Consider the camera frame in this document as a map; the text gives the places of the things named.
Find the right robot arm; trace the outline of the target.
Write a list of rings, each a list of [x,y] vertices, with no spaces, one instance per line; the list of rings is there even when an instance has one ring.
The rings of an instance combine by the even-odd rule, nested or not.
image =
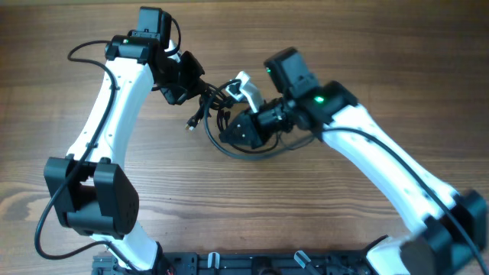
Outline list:
[[[433,176],[393,141],[342,84],[321,84],[301,54],[289,47],[265,61],[280,97],[261,98],[247,73],[225,91],[248,108],[221,132],[220,141],[262,147],[273,135],[299,128],[350,160],[390,201],[408,228],[363,253],[376,274],[454,274],[480,260],[487,246],[487,204],[475,191],[461,195]]]

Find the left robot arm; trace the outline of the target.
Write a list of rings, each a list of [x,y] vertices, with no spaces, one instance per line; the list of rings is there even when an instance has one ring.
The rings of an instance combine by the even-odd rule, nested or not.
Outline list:
[[[202,66],[170,39],[177,28],[167,12],[143,7],[134,30],[105,43],[105,75],[87,122],[66,156],[51,157],[44,168],[47,211],[55,211],[63,227],[107,247],[124,273],[176,273],[138,223],[139,196],[124,166],[150,92],[160,91],[171,105],[210,93]]]

